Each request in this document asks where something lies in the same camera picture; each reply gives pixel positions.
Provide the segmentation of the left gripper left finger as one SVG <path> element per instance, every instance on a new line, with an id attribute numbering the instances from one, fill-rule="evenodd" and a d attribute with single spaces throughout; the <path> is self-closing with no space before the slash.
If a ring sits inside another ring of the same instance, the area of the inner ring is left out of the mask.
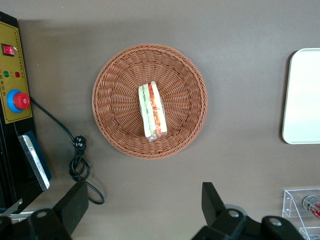
<path id="1" fill-rule="evenodd" d="M 70 240 L 89 207 L 88 188 L 77 182 L 53 207 L 34 211 L 21 222 L 0 218 L 2 240 Z"/>

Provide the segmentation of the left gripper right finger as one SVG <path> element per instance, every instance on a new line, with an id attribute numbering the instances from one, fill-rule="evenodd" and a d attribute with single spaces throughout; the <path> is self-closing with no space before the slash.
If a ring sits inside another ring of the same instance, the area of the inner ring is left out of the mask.
<path id="1" fill-rule="evenodd" d="M 211 182 L 202 183 L 201 209 L 206 220 L 194 240 L 302 240 L 288 220 L 268 215 L 257 222 L 234 207 L 226 207 Z"/>

